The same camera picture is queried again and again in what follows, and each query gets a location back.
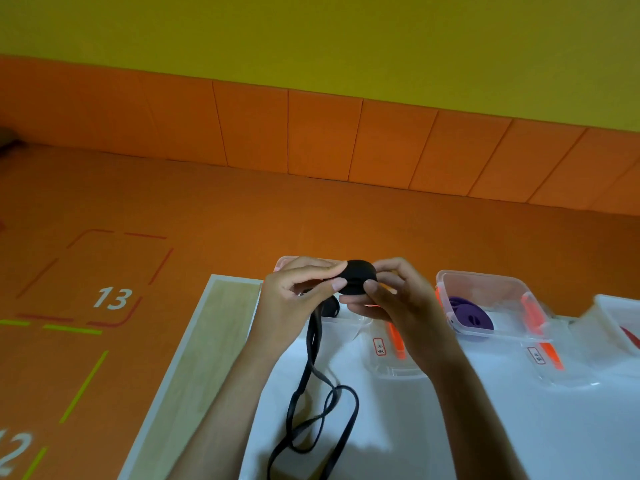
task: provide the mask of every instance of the red line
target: red line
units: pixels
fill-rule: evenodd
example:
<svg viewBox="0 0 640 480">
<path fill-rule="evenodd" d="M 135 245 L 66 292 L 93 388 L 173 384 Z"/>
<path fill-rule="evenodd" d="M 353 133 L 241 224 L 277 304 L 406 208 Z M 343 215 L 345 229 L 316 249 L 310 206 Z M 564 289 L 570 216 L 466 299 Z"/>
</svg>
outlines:
<svg viewBox="0 0 640 480">
<path fill-rule="evenodd" d="M 36 320 L 51 320 L 52 322 L 73 322 L 73 318 L 48 317 L 46 315 L 31 315 L 28 313 L 16 313 L 17 318 L 33 318 Z"/>
<path fill-rule="evenodd" d="M 107 229 L 87 229 L 82 231 L 78 237 L 76 237 L 73 241 L 69 242 L 67 249 L 69 249 L 71 246 L 73 246 L 76 242 L 80 241 L 80 238 L 82 236 L 84 236 L 85 234 L 89 234 L 90 232 L 108 232 L 110 234 L 114 233 L 115 231 L 113 230 L 107 230 Z"/>
<path fill-rule="evenodd" d="M 46 273 L 48 270 L 50 270 L 51 266 L 53 266 L 57 262 L 58 262 L 58 258 L 55 258 L 48 265 L 44 266 L 44 269 L 38 274 L 36 274 L 36 277 L 32 279 L 30 282 L 28 282 L 27 286 L 22 288 L 22 290 L 20 290 L 20 292 L 15 297 L 20 298 L 23 294 L 27 293 L 27 290 L 31 288 L 34 284 L 36 284 L 36 281 L 38 281 L 42 277 L 42 275 Z"/>
<path fill-rule="evenodd" d="M 125 235 L 135 235 L 137 237 L 153 237 L 154 239 L 166 239 L 164 235 L 137 234 L 135 232 L 125 232 Z"/>
<path fill-rule="evenodd" d="M 149 281 L 149 284 L 152 284 L 154 281 L 156 281 L 156 278 L 158 277 L 158 273 L 160 273 L 160 270 L 163 268 L 164 263 L 166 263 L 166 260 L 169 259 L 169 256 L 171 256 L 172 252 L 173 252 L 173 248 L 169 249 L 169 252 L 166 254 L 164 259 L 162 260 L 162 263 L 160 263 L 160 266 L 158 266 L 158 269 L 156 269 L 156 272 L 151 278 L 151 281 Z"/>
<path fill-rule="evenodd" d="M 133 316 L 133 313 L 136 311 L 136 308 L 138 307 L 138 305 L 140 304 L 141 301 L 142 301 L 142 297 L 138 298 L 138 300 L 133 304 L 133 307 L 130 309 L 130 311 L 127 314 L 127 316 L 121 322 L 118 322 L 118 323 L 87 322 L 86 324 L 87 325 L 94 325 L 94 326 L 105 326 L 105 327 L 109 327 L 109 328 L 116 328 L 116 327 L 119 327 L 120 325 L 124 325 L 124 323 L 128 322 L 129 319 Z"/>
</svg>

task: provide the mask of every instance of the wood grain panel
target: wood grain panel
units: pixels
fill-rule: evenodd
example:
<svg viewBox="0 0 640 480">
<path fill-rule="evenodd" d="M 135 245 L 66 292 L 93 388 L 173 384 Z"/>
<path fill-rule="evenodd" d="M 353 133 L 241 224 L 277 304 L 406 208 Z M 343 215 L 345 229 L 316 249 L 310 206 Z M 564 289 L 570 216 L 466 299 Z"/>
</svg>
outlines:
<svg viewBox="0 0 640 480">
<path fill-rule="evenodd" d="M 287 90 L 213 81 L 228 165 L 287 172 Z"/>
<path fill-rule="evenodd" d="M 640 160 L 604 192 L 591 209 L 640 216 Z"/>
<path fill-rule="evenodd" d="M 365 99 L 350 182 L 406 189 L 437 110 Z"/>
<path fill-rule="evenodd" d="M 513 120 L 469 196 L 526 202 L 583 132 L 578 126 Z"/>
<path fill-rule="evenodd" d="M 640 134 L 589 128 L 530 203 L 588 209 L 640 156 Z"/>
<path fill-rule="evenodd" d="M 166 158 L 138 72 L 69 64 L 68 75 L 100 131 L 104 145 L 97 150 Z"/>
<path fill-rule="evenodd" d="M 227 165 L 209 79 L 142 72 L 140 81 L 167 158 Z"/>
<path fill-rule="evenodd" d="M 34 143 L 101 149 L 70 64 L 0 55 L 0 126 Z"/>
<path fill-rule="evenodd" d="M 409 188 L 467 195 L 510 122 L 497 116 L 440 110 Z"/>
<path fill-rule="evenodd" d="M 362 99 L 289 91 L 289 173 L 347 180 Z"/>
<path fill-rule="evenodd" d="M 124 478 L 163 480 L 168 475 L 244 346 L 260 282 L 228 276 L 212 276 L 211 280 L 208 295 L 203 294 L 202 310 L 191 319 L 196 323 L 190 332 L 189 324 L 186 333 L 190 336 L 185 336 L 188 341 L 178 357 L 177 368 L 157 393 L 163 396 L 155 416 L 146 431 L 143 425 L 136 439 L 138 445 L 134 444 L 131 459 L 125 463 L 123 471 L 127 468 L 131 471 Z"/>
</svg>

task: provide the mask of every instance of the wooden board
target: wooden board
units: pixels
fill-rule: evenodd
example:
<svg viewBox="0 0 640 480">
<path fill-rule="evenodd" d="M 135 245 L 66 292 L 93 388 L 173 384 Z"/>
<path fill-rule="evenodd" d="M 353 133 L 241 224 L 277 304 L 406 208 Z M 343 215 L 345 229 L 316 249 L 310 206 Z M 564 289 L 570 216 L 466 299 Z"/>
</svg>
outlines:
<svg viewBox="0 0 640 480">
<path fill-rule="evenodd" d="M 244 345 L 260 283 L 211 276 L 118 480 L 167 476 Z"/>
</svg>

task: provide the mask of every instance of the white number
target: white number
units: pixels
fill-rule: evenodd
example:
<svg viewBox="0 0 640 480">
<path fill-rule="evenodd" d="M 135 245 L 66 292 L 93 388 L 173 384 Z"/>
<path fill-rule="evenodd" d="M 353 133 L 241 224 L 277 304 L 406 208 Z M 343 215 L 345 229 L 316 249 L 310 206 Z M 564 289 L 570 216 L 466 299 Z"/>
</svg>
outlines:
<svg viewBox="0 0 640 480">
<path fill-rule="evenodd" d="M 107 296 L 109 295 L 109 293 L 111 293 L 111 290 L 113 290 L 113 286 L 109 286 L 108 288 L 102 288 L 100 290 L 100 293 L 102 293 L 102 296 L 100 298 L 98 298 L 98 301 L 95 302 L 95 305 L 93 306 L 94 308 L 99 308 L 100 305 L 102 304 L 102 302 L 105 300 L 105 298 L 107 298 Z M 127 289 L 127 288 L 123 288 L 120 290 L 120 293 L 122 293 L 122 296 L 117 296 L 116 297 L 116 301 L 118 302 L 117 305 L 107 305 L 107 308 L 110 310 L 119 310 L 121 309 L 123 306 L 125 306 L 127 304 L 127 298 L 130 297 L 133 293 L 133 291 Z"/>
<path fill-rule="evenodd" d="M 93 307 L 98 308 L 102 304 L 104 299 L 107 298 L 107 295 L 111 293 L 111 290 L 113 290 L 113 286 L 109 286 L 108 288 L 102 288 L 100 290 L 100 293 L 102 293 L 102 296 L 98 298 L 98 301 L 95 302 L 95 305 Z"/>
<path fill-rule="evenodd" d="M 0 438 L 4 436 L 5 432 L 6 429 L 0 431 Z M 29 447 L 29 445 L 31 444 L 31 435 L 28 433 L 18 433 L 11 438 L 11 441 L 20 441 L 21 444 L 20 446 L 18 446 L 18 449 L 13 450 L 8 455 L 0 458 L 0 477 L 6 477 L 11 473 L 13 467 L 4 467 L 3 465 L 9 460 L 13 460 L 16 456 L 20 456 Z"/>
</svg>

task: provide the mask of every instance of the yellow line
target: yellow line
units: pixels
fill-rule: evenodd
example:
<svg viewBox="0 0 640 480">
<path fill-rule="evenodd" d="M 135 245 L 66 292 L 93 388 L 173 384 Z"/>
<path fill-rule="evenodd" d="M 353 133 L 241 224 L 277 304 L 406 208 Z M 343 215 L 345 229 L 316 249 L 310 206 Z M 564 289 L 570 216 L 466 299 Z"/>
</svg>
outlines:
<svg viewBox="0 0 640 480">
<path fill-rule="evenodd" d="M 31 322 L 23 322 L 22 320 L 0 320 L 0 325 L 27 326 L 31 325 Z"/>
<path fill-rule="evenodd" d="M 31 464 L 29 465 L 29 468 L 27 469 L 27 471 L 24 473 L 24 475 L 22 476 L 22 480 L 28 480 L 28 478 L 31 476 L 31 474 L 33 473 L 33 471 L 36 469 L 36 467 L 38 466 L 38 463 L 40 462 L 40 460 L 42 460 L 42 457 L 44 456 L 44 453 L 47 452 L 47 446 L 45 446 L 44 448 L 42 448 L 40 451 L 38 451 L 38 454 L 36 455 L 36 458 L 33 459 L 33 461 L 31 462 Z"/>
<path fill-rule="evenodd" d="M 64 325 L 44 325 L 43 328 L 47 330 L 60 330 L 60 331 L 71 331 L 75 333 L 88 333 L 90 335 L 101 335 L 102 330 L 94 330 L 92 328 L 77 328 L 72 326 L 64 326 Z"/>
<path fill-rule="evenodd" d="M 58 421 L 59 424 L 64 423 L 64 421 L 66 421 L 67 418 L 69 417 L 69 414 L 71 414 L 71 411 L 74 410 L 74 408 L 76 407 L 77 402 L 80 400 L 80 396 L 83 395 L 84 390 L 86 389 L 87 386 L 89 386 L 89 382 L 91 382 L 91 379 L 93 379 L 93 376 L 98 371 L 98 369 L 100 368 L 101 364 L 104 362 L 104 359 L 105 359 L 105 357 L 107 357 L 108 353 L 109 353 L 109 351 L 105 350 L 102 353 L 102 355 L 100 356 L 100 359 L 98 359 L 98 362 L 95 363 L 95 365 L 93 366 L 92 371 L 89 372 L 89 375 L 84 380 L 82 386 L 80 386 L 80 390 L 77 392 L 76 396 L 71 401 L 71 404 L 69 404 L 69 407 L 67 408 L 67 411 L 65 411 L 65 413 L 62 415 L 62 418 L 60 418 L 60 421 Z"/>
</svg>

